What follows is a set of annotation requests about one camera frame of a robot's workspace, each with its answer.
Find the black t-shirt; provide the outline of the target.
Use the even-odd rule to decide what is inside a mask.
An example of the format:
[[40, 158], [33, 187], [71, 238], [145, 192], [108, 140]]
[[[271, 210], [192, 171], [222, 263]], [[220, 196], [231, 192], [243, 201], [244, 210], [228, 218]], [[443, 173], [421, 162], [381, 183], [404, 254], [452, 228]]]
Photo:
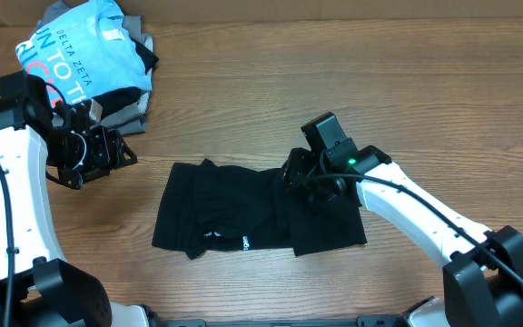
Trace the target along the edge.
[[354, 195], [330, 200], [289, 190], [279, 168], [175, 163], [160, 202], [152, 245], [193, 260], [208, 251], [291, 248], [295, 255], [364, 245]]

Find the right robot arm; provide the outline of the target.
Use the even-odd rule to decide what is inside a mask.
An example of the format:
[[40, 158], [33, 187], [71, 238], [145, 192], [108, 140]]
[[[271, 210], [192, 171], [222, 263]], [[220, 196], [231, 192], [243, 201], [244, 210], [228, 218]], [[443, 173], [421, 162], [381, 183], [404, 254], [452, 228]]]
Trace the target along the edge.
[[359, 326], [523, 326], [523, 234], [476, 223], [416, 185], [379, 148], [358, 148], [335, 114], [301, 127], [311, 151], [291, 151], [285, 181], [322, 199], [348, 194], [393, 224], [442, 270], [444, 296]]

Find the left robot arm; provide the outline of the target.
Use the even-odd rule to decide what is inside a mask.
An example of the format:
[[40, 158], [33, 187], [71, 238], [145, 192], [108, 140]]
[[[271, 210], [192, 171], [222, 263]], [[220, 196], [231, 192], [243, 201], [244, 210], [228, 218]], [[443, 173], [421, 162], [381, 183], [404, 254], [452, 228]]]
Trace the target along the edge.
[[64, 257], [47, 185], [78, 190], [137, 158], [93, 122], [95, 102], [52, 102], [51, 90], [24, 71], [0, 78], [0, 326], [155, 326], [148, 306], [112, 302]]

